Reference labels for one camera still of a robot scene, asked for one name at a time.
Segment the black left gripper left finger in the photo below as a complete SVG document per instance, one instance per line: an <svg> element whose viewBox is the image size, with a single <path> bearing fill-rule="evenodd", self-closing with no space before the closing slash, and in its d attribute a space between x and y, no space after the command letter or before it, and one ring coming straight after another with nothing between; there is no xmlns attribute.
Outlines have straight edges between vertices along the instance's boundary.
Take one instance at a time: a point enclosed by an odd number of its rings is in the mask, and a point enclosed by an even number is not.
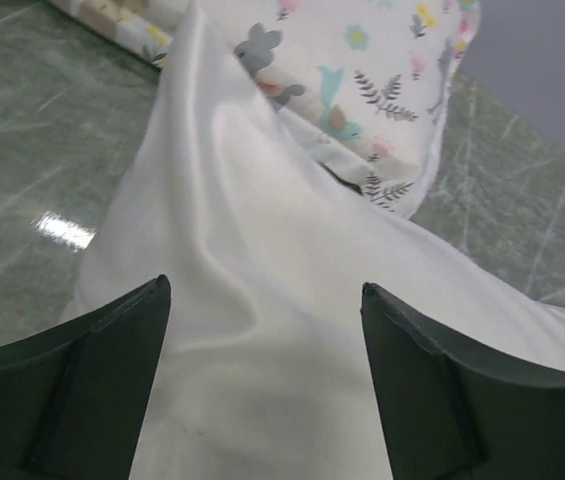
<svg viewBox="0 0 565 480"><path fill-rule="evenodd" d="M126 479L171 306L166 276L0 347L0 479Z"/></svg>

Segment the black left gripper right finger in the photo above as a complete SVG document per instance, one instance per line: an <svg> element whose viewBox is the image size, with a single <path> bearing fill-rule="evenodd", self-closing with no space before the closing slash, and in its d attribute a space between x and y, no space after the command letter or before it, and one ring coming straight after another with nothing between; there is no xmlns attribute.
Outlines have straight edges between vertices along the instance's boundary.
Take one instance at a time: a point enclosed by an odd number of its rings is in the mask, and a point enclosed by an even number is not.
<svg viewBox="0 0 565 480"><path fill-rule="evenodd" d="M381 286L361 320L396 479L565 479L565 371L498 351Z"/></svg>

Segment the cream satin pillowcase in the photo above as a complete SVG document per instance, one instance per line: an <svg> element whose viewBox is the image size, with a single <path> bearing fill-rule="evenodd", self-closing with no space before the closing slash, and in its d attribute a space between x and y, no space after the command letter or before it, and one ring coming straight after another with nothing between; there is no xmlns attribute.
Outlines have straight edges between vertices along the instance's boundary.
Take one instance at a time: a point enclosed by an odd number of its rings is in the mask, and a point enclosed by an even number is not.
<svg viewBox="0 0 565 480"><path fill-rule="evenodd" d="M565 371L565 310L338 185L198 9L66 317L165 275L171 313L134 479L388 479L362 286Z"/></svg>

